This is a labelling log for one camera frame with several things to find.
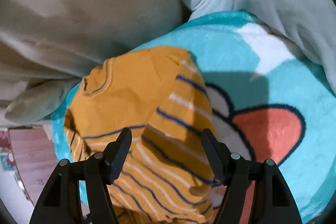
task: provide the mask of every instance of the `cartoon print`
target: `cartoon print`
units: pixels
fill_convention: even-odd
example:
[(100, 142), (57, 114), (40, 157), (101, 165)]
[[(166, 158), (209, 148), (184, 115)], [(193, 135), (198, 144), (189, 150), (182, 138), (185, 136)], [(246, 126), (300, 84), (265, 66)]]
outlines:
[(287, 60), (303, 56), (298, 45), (265, 24), (248, 23), (238, 33), (260, 58), (251, 81), (266, 75)]
[[(280, 165), (301, 143), (305, 120), (294, 107), (272, 104), (235, 111), (226, 92), (212, 84), (206, 86), (217, 139), (231, 152), (246, 160), (263, 162), (272, 158)], [(214, 181), (210, 193), (214, 208), (221, 204), (225, 189)], [(247, 190), (240, 224), (248, 223), (253, 192), (254, 183)]]

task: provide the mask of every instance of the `gray fabric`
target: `gray fabric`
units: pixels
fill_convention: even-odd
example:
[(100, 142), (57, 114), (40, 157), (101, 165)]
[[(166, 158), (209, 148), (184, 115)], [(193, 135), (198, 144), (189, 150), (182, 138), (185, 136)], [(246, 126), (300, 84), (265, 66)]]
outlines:
[(191, 19), (224, 10), (245, 10), (294, 41), (321, 64), (336, 93), (336, 6), (332, 0), (184, 0)]
[(5, 119), (5, 111), (10, 103), (11, 102), (8, 102), (8, 101), (0, 101), (0, 131), (3, 131), (9, 127), (15, 128), (15, 127), (22, 126), (22, 125), (28, 126), (28, 127), (29, 126), (42, 126), (46, 123), (46, 120), (49, 119), (47, 117), (45, 119), (41, 119), (34, 123), (25, 123), (25, 124), (22, 124), (20, 122), (11, 122), (8, 119)]
[(8, 105), (5, 118), (20, 124), (34, 124), (55, 111), (79, 82), (79, 78), (49, 80), (24, 91)]
[[(0, 14), (0, 94), (6, 90), (0, 100), (11, 101), (32, 84), (83, 77), (105, 59), (171, 31), (182, 23), (182, 4), (0, 0)], [(17, 88), (8, 93), (12, 85)]]

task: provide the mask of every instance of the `red cartoon nose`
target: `red cartoon nose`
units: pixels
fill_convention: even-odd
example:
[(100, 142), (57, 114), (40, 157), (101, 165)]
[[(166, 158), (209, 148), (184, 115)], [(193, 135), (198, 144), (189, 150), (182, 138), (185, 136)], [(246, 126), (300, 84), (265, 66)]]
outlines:
[(271, 158), (280, 163), (297, 146), (305, 121), (298, 111), (284, 106), (266, 106), (233, 117), (254, 150), (257, 161)]

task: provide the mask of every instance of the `white stripe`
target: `white stripe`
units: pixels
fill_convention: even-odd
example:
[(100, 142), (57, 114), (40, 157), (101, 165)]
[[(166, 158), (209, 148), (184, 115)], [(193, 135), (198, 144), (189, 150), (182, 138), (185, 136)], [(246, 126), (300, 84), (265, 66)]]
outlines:
[(140, 176), (142, 176), (147, 182), (149, 183), (152, 183), (153, 185), (155, 185), (159, 190), (161, 190), (161, 192), (163, 193), (164, 197), (167, 199), (167, 201), (172, 205), (174, 206), (175, 208), (178, 208), (182, 211), (185, 211), (185, 212), (190, 212), (190, 213), (194, 213), (196, 211), (196, 209), (187, 209), (187, 208), (183, 208), (181, 206), (178, 206), (169, 196), (169, 194), (166, 192), (166, 190), (161, 187), (159, 184), (157, 184), (154, 180), (152, 180), (150, 177), (146, 176), (143, 172), (141, 172), (141, 170), (133, 165), (133, 164), (130, 164), (129, 162), (126, 163), (126, 166), (129, 166), (130, 168), (134, 169), (136, 172), (139, 173)]
[(203, 117), (208, 119), (210, 122), (212, 122), (212, 116), (209, 113), (207, 113), (204, 109), (195, 106), (193, 103), (185, 100), (184, 98), (176, 95), (175, 93), (171, 93), (169, 95), (169, 100), (172, 100), (173, 102), (176, 102), (180, 105), (183, 105), (183, 106), (189, 108), (192, 111), (197, 112), (198, 114), (202, 115)]
[(118, 196), (120, 196), (120, 198), (123, 200), (123, 202), (126, 204), (126, 206), (132, 210), (132, 207), (130, 206), (130, 204), (127, 202), (127, 200), (123, 197), (122, 194), (118, 194)]
[[(132, 142), (137, 142), (140, 137), (132, 138)], [(110, 142), (104, 143), (89, 143), (90, 145), (97, 145), (97, 146), (107, 146)]]
[(74, 150), (74, 152), (73, 152), (73, 155), (72, 155), (73, 160), (75, 160), (74, 158), (75, 158), (76, 151), (77, 151), (77, 148), (78, 148), (80, 142), (81, 142), (81, 139), (80, 139), (80, 137), (78, 137), (78, 142), (77, 142), (76, 148), (75, 148), (75, 150)]
[(140, 152), (140, 154), (143, 156), (143, 158), (145, 159), (145, 161), (147, 163), (149, 163), (150, 166), (153, 166), (159, 170), (161, 170), (162, 172), (164, 172), (166, 175), (169, 175), (171, 177), (173, 177), (174, 179), (178, 180), (179, 182), (181, 182), (185, 187), (187, 187), (189, 189), (189, 192), (192, 195), (195, 196), (206, 196), (207, 193), (199, 193), (195, 190), (195, 187), (192, 187), (192, 185), (190, 185), (188, 182), (186, 182), (183, 178), (181, 178), (179, 175), (175, 174), (174, 172), (170, 172), (168, 169), (163, 168), (157, 164), (155, 164), (146, 154), (146, 152), (139, 146), (137, 145), (135, 147), (136, 149), (138, 149), (138, 151)]
[[(131, 190), (133, 189), (133, 188), (129, 185), (129, 183), (128, 183), (127, 181), (125, 181), (124, 179), (122, 179), (122, 178), (119, 177), (118, 181), (123, 182), (123, 183), (127, 186), (127, 188), (129, 188), (129, 189), (131, 189)], [(150, 203), (150, 201), (147, 199), (147, 197), (144, 195), (144, 193), (141, 192), (140, 190), (137, 190), (137, 189), (136, 189), (136, 192), (137, 192), (138, 194), (140, 194), (140, 196), (142, 196), (142, 198), (146, 201), (146, 203), (148, 204), (148, 206), (149, 206), (149, 207), (151, 208), (151, 210), (155, 213), (157, 219), (159, 220), (159, 213), (158, 213), (157, 210), (154, 208), (154, 206)]]
[(146, 154), (146, 152), (142, 149), (142, 147), (140, 147), (139, 145), (137, 145), (135, 147), (139, 152), (140, 154), (142, 155), (142, 157), (145, 159), (145, 161), (150, 165), (150, 166), (153, 166), (155, 167), (156, 169), (159, 169), (161, 170), (162, 172), (164, 172), (166, 175), (169, 175), (171, 177), (173, 177), (174, 179), (177, 179), (179, 182), (181, 182), (185, 187), (187, 187), (188, 189), (191, 188), (192, 186), (186, 182), (183, 178), (181, 178), (180, 176), (178, 176), (177, 174), (173, 173), (173, 172), (170, 172), (168, 169), (166, 168), (163, 168), (157, 164), (155, 164)]
[(189, 69), (190, 71), (192, 72), (195, 72), (195, 73), (199, 73), (198, 69), (195, 68), (194, 66), (190, 65), (186, 60), (183, 60), (181, 62), (181, 64), (183, 64), (187, 69)]
[(173, 138), (172, 136), (169, 136), (168, 134), (166, 134), (162, 130), (156, 128), (151, 123), (148, 123), (148, 124), (150, 125), (151, 130), (153, 130), (155, 133), (159, 134), (161, 137), (164, 137), (167, 141), (176, 144), (182, 151), (184, 151), (185, 153), (189, 154), (190, 156), (196, 158), (200, 162), (205, 163), (206, 165), (209, 165), (209, 161), (208, 161), (206, 156), (202, 156), (199, 153), (197, 153), (196, 151), (191, 150), (189, 147), (185, 146), (181, 141)]

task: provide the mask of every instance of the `screw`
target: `screw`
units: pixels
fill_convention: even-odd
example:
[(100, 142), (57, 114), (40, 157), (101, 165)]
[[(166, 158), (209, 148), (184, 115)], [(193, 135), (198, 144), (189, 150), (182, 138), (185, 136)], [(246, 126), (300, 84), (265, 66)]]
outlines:
[(239, 160), (240, 159), (240, 155), (238, 153), (232, 153), (231, 154), (231, 158), (233, 158), (234, 160)]
[(275, 164), (274, 160), (272, 160), (272, 159), (267, 159), (267, 160), (266, 160), (266, 163), (267, 163), (268, 165), (270, 165), (270, 166), (272, 166), (272, 165)]
[(94, 158), (97, 159), (97, 160), (101, 159), (102, 157), (103, 157), (103, 152), (97, 152), (97, 153), (94, 154)]
[(61, 166), (67, 165), (68, 164), (68, 160), (67, 159), (62, 159), (62, 160), (60, 160), (59, 164)]

